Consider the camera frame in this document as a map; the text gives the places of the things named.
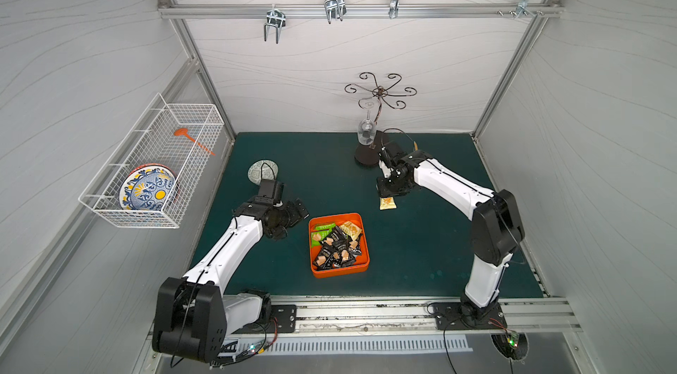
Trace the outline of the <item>double prong metal hook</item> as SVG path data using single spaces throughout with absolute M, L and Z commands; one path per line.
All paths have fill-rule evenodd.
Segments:
M 271 32 L 274 32 L 275 43 L 280 43 L 282 29 L 287 24 L 287 16 L 284 12 L 273 7 L 266 12 L 266 21 L 264 22 L 264 41 L 267 42 Z

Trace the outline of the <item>looped metal hook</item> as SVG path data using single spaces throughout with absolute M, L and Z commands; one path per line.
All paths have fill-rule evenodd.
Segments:
M 331 24 L 334 20 L 343 21 L 347 14 L 345 0 L 325 0 L 324 11 L 327 22 Z

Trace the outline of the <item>orange spoon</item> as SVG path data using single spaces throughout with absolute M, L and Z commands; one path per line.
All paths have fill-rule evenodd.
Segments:
M 175 137 L 185 137 L 186 139 L 191 141 L 193 144 L 195 144 L 196 146 L 198 146 L 199 148 L 204 150 L 206 153 L 209 153 L 210 155 L 214 155 L 214 153 L 211 149 L 209 149 L 207 146 L 203 145 L 202 143 L 200 143 L 199 141 L 194 139 L 194 137 L 190 136 L 190 132 L 189 132 L 188 128 L 183 127 L 183 128 L 179 128 L 179 129 L 175 130 L 174 136 Z

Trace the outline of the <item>green cookie packet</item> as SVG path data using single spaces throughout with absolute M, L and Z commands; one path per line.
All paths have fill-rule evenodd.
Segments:
M 322 241 L 324 241 L 324 238 L 329 236 L 335 227 L 335 223 L 316 225 L 315 228 L 310 232 L 311 246 L 315 247 L 321 245 Z

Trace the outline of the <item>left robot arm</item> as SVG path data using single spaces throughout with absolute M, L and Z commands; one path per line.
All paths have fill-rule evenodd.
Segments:
M 246 290 L 226 297 L 227 285 L 262 237 L 280 240 L 309 216 L 301 199 L 284 201 L 284 185 L 261 181 L 257 195 L 234 210 L 225 233 L 183 276 L 160 285 L 152 349 L 177 361 L 215 363 L 229 336 L 245 326 L 266 329 L 273 314 L 266 292 Z

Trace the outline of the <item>blue yellow patterned plate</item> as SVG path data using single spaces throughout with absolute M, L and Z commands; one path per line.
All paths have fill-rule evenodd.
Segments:
M 176 176 L 167 167 L 147 164 L 130 173 L 118 200 L 127 211 L 160 211 L 176 194 Z

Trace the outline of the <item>orange storage box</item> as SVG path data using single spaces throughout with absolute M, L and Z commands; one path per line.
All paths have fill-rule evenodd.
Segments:
M 351 242 L 339 225 L 353 222 L 359 225 L 363 233 L 359 241 Z M 333 232 L 324 238 L 322 244 L 312 247 L 310 232 L 316 225 L 335 223 Z M 312 219 L 309 223 L 310 268 L 316 278 L 329 278 L 352 273 L 363 273 L 370 266 L 370 251 L 366 230 L 359 213 L 329 215 Z

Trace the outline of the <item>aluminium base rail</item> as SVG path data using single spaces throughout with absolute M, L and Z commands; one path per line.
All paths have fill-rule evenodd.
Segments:
M 274 305 L 294 305 L 296 312 L 278 318 L 285 333 L 278 338 L 409 336 L 442 333 L 444 322 L 435 304 L 449 307 L 453 297 L 435 296 L 273 296 Z M 581 333 L 583 328 L 567 299 L 503 298 L 495 319 L 518 333 Z

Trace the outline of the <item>black scrolled glass stand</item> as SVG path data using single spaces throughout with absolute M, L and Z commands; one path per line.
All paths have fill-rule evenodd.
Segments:
M 354 152 L 354 160 L 365 168 L 373 168 L 377 167 L 379 162 L 379 149 L 389 139 L 388 129 L 381 130 L 378 126 L 383 108 L 405 109 L 407 104 L 404 99 L 418 95 L 418 90 L 412 86 L 406 86 L 402 92 L 394 92 L 393 89 L 403 79 L 400 74 L 394 72 L 386 76 L 386 79 L 391 82 L 389 86 L 380 84 L 373 72 L 361 72 L 359 79 L 362 82 L 372 80 L 373 85 L 350 83 L 344 87 L 344 91 L 349 95 L 355 95 L 359 91 L 368 94 L 358 101 L 358 106 L 366 112 L 366 116 L 358 123 L 358 146 Z

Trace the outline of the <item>right metal hook bracket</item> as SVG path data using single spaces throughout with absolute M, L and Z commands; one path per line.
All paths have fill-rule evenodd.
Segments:
M 520 0 L 512 10 L 507 12 L 497 11 L 496 13 L 500 17 L 512 17 L 513 19 L 537 19 L 545 16 L 543 11 L 531 9 L 529 0 Z

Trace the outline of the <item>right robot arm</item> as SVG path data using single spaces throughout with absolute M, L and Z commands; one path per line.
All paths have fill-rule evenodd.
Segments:
M 459 315 L 469 326 L 486 321 L 498 306 L 502 278 L 525 238 L 515 196 L 480 186 L 422 150 L 406 153 L 397 143 L 388 142 L 378 155 L 383 171 L 377 178 L 381 198 L 404 196 L 419 186 L 451 203 L 471 222 L 474 262 Z

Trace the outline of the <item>aluminium top rail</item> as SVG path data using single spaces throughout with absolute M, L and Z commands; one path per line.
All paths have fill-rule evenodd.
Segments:
M 508 4 L 407 4 L 398 7 L 396 19 L 482 19 L 500 17 L 496 12 L 512 10 L 517 3 Z M 543 11 L 543 18 L 557 18 L 564 13 L 560 5 L 529 3 L 531 9 Z M 174 5 L 158 10 L 163 19 L 257 19 L 264 20 L 271 8 L 284 12 L 291 19 L 326 19 L 322 4 L 292 5 Z M 389 3 L 346 4 L 347 19 L 389 19 Z

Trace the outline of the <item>clear wine glass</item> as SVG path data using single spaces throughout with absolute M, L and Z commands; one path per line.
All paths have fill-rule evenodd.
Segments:
M 381 114 L 382 105 L 376 103 L 373 98 L 363 98 L 359 100 L 358 105 L 366 111 L 366 115 L 361 120 L 357 128 L 359 143 L 363 146 L 371 146 L 377 135 L 377 123 Z

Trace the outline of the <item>cream cookie packet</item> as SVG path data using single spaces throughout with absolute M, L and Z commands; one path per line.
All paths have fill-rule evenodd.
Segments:
M 393 199 L 393 197 L 380 198 L 379 199 L 379 209 L 381 211 L 392 210 L 392 209 L 396 209 L 396 208 L 397 208 L 397 204 L 395 202 L 395 199 Z
M 353 222 L 344 222 L 338 227 L 350 237 L 351 242 L 359 241 L 363 233 L 362 228 Z

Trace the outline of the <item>small metal clip hook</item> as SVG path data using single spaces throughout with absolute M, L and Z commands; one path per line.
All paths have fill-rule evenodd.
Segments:
M 389 19 L 396 19 L 398 17 L 398 7 L 400 6 L 400 0 L 391 0 L 389 3 Z

